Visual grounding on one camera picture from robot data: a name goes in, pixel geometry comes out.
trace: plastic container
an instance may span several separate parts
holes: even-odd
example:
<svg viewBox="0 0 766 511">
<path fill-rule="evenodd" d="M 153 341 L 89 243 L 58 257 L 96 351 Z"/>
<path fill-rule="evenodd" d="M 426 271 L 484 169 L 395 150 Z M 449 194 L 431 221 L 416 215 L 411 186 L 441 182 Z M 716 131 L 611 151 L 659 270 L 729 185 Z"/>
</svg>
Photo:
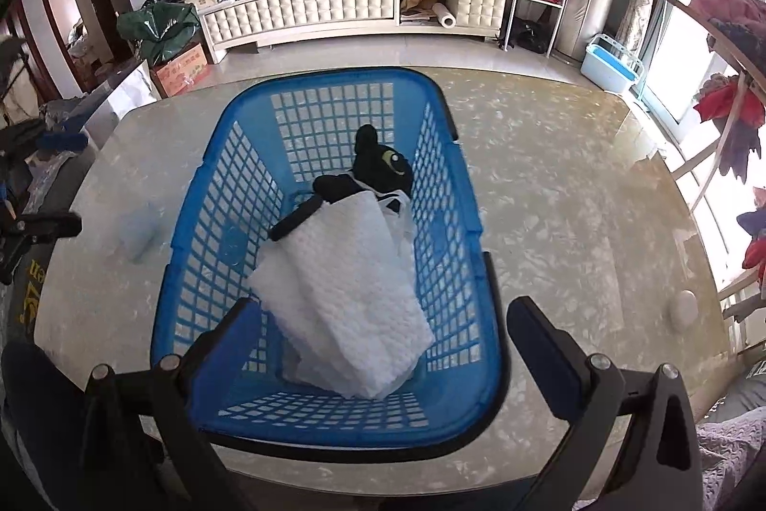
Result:
<svg viewBox="0 0 766 511">
<path fill-rule="evenodd" d="M 614 49 L 619 58 L 596 44 L 603 39 Z M 580 72 L 604 91 L 623 94 L 643 77 L 643 64 L 622 44 L 606 34 L 598 34 L 585 49 L 585 60 Z"/>
<path fill-rule="evenodd" d="M 502 403 L 507 347 L 457 132 L 438 86 L 403 68 L 274 79 L 232 100 L 179 214 L 152 363 L 185 353 L 237 299 L 252 296 L 245 280 L 267 229 L 306 198 L 317 176 L 351 167 L 356 129 L 366 123 L 415 172 L 416 291 L 437 342 L 393 395 L 346 400 L 282 380 L 284 341 L 263 312 L 241 376 L 217 417 L 202 423 L 216 443 L 309 460 L 411 460 L 462 447 Z"/>
</svg>

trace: tissue box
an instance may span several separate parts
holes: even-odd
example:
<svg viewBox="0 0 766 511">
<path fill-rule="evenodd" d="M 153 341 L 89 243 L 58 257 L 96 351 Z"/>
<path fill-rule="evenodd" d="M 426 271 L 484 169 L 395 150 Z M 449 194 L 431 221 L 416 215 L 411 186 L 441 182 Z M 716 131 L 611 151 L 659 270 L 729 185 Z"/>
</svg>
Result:
<svg viewBox="0 0 766 511">
<path fill-rule="evenodd" d="M 208 70 L 202 44 L 196 44 L 185 53 L 167 62 L 161 68 L 152 68 L 149 73 L 163 98 L 175 96 L 194 85 Z"/>
<path fill-rule="evenodd" d="M 202 11 L 208 9 L 208 7 L 213 7 L 218 2 L 218 0 L 185 0 L 184 3 L 189 3 L 190 5 L 193 5 L 197 8 L 197 11 Z"/>
</svg>

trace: window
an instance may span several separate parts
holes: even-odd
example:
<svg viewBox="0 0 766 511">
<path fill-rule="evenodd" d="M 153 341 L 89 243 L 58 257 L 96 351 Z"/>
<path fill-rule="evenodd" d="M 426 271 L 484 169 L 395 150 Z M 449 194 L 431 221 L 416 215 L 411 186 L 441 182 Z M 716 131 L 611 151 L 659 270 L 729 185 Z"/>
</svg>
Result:
<svg viewBox="0 0 766 511">
<path fill-rule="evenodd" d="M 680 1 L 688 4 L 691 0 Z M 715 72 L 734 71 L 721 57 L 708 51 L 702 26 L 673 7 L 669 7 L 666 15 L 664 34 L 646 75 L 642 99 L 680 142 L 699 124 L 692 98 L 702 84 Z"/>
<path fill-rule="evenodd" d="M 688 4 L 691 0 L 679 1 Z M 675 7 L 665 7 L 664 24 L 655 33 L 660 35 L 653 40 L 658 44 L 648 64 L 642 100 L 676 140 L 684 159 L 689 159 L 719 137 L 713 122 L 700 123 L 692 99 L 711 74 L 734 75 L 734 69 L 708 51 L 707 31 Z M 759 135 L 766 148 L 766 127 Z M 698 194 L 712 163 L 713 156 L 678 180 L 687 202 Z M 734 179 L 731 172 L 726 176 L 716 172 L 704 201 L 694 212 L 719 288 L 742 272 L 750 237 L 737 224 L 736 217 L 753 210 L 753 185 L 766 185 L 766 159 L 760 161 L 756 155 L 750 156 L 746 185 Z"/>
</svg>

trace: paper towel roll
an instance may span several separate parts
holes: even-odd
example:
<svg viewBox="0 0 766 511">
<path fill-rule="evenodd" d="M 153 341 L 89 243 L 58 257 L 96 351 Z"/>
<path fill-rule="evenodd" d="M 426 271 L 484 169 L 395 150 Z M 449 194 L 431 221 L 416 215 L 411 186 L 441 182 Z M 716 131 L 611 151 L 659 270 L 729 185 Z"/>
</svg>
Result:
<svg viewBox="0 0 766 511">
<path fill-rule="evenodd" d="M 434 10 L 436 18 L 439 19 L 439 24 L 441 24 L 444 29 L 452 29 L 455 26 L 455 16 L 453 16 L 441 3 L 434 3 L 432 9 Z"/>
</svg>

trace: green bag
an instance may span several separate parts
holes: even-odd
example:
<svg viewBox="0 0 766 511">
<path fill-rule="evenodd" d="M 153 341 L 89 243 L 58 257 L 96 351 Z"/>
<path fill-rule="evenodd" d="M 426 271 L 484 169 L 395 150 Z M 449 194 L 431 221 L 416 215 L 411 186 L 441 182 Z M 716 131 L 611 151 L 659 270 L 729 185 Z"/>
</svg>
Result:
<svg viewBox="0 0 766 511">
<path fill-rule="evenodd" d="M 139 54 L 150 67 L 177 57 L 200 30 L 193 5 L 158 1 L 149 7 L 117 17 L 117 32 L 139 43 Z"/>
</svg>

